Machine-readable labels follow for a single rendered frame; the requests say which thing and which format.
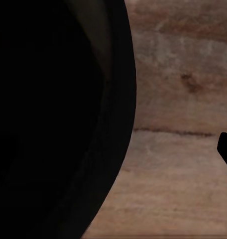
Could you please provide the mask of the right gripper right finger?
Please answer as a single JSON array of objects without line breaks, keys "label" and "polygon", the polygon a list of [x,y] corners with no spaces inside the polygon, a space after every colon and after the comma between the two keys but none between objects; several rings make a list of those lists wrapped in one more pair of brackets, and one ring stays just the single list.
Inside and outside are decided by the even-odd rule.
[{"label": "right gripper right finger", "polygon": [[227,133],[226,132],[221,133],[219,137],[219,141],[218,141],[217,150],[227,164]]}]

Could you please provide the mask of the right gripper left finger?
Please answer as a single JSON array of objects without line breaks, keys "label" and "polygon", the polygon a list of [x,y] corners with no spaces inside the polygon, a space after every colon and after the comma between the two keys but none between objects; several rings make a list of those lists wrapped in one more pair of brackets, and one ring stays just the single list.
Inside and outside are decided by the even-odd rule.
[{"label": "right gripper left finger", "polygon": [[15,132],[0,136],[0,183],[20,152]]}]

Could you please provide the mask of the cauldron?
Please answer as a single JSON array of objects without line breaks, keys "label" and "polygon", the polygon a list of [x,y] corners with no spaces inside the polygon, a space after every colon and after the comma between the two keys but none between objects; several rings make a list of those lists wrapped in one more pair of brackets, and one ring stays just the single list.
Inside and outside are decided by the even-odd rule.
[{"label": "cauldron", "polygon": [[124,0],[0,0],[0,239],[81,239],[130,143],[136,67]]}]

